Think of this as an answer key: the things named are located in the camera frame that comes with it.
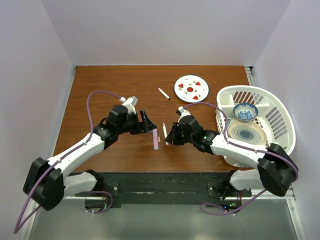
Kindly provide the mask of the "white pen peach tip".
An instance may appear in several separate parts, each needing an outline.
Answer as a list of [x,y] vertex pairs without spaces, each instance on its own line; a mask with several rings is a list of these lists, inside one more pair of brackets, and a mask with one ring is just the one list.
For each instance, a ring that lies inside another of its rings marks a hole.
[[164,142],[165,142],[165,145],[168,146],[169,143],[167,142],[166,138],[167,138],[167,128],[166,128],[166,125],[165,123],[163,122],[162,123],[162,130],[163,130],[163,136],[164,136]]

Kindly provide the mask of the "pink highlighter pen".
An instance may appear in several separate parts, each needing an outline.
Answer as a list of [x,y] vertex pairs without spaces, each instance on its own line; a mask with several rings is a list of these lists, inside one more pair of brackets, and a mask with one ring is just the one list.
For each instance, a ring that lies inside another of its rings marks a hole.
[[157,129],[152,130],[153,149],[157,151],[159,149],[159,138]]

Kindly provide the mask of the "white pen black tip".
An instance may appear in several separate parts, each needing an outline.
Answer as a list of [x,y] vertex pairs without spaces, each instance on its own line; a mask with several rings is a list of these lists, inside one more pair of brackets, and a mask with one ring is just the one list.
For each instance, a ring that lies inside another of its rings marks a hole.
[[159,90],[159,92],[166,98],[166,99],[168,99],[168,100],[170,100],[171,98],[170,98],[170,96],[167,94],[167,93],[165,93],[161,88],[157,88],[158,90]]

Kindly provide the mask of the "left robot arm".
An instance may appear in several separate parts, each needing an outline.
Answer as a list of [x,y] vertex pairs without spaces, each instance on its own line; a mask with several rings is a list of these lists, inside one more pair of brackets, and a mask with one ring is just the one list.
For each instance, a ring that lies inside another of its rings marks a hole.
[[23,192],[46,211],[55,208],[63,198],[88,192],[99,196],[105,189],[104,178],[90,169],[78,175],[71,173],[89,158],[112,144],[119,135],[145,134],[156,129],[146,112],[134,107],[115,105],[84,139],[47,160],[35,159],[26,177]]

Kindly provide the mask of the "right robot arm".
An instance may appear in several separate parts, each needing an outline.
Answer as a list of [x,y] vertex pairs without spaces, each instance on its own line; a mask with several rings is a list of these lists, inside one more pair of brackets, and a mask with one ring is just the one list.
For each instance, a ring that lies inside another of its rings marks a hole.
[[173,123],[165,141],[175,146],[190,143],[200,152],[228,157],[248,165],[250,170],[232,171],[221,184],[223,192],[230,197],[252,188],[263,188],[283,197],[298,178],[297,166],[280,145],[241,146],[226,140],[215,130],[203,129],[192,115],[182,116]]

